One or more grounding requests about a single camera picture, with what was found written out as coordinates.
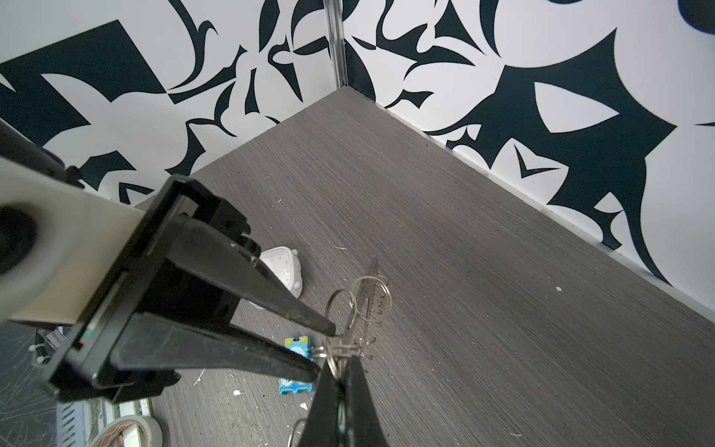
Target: gray wood grain surface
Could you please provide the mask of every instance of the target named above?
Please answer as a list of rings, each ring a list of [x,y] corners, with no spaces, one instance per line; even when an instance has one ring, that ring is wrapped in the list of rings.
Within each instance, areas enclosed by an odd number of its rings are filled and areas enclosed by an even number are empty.
[[[353,90],[194,176],[263,247],[299,250],[316,309],[379,256],[396,302],[365,365],[392,446],[715,443],[710,322]],[[324,341],[248,303],[233,323]],[[312,400],[183,374],[154,399],[169,447],[284,446]]]

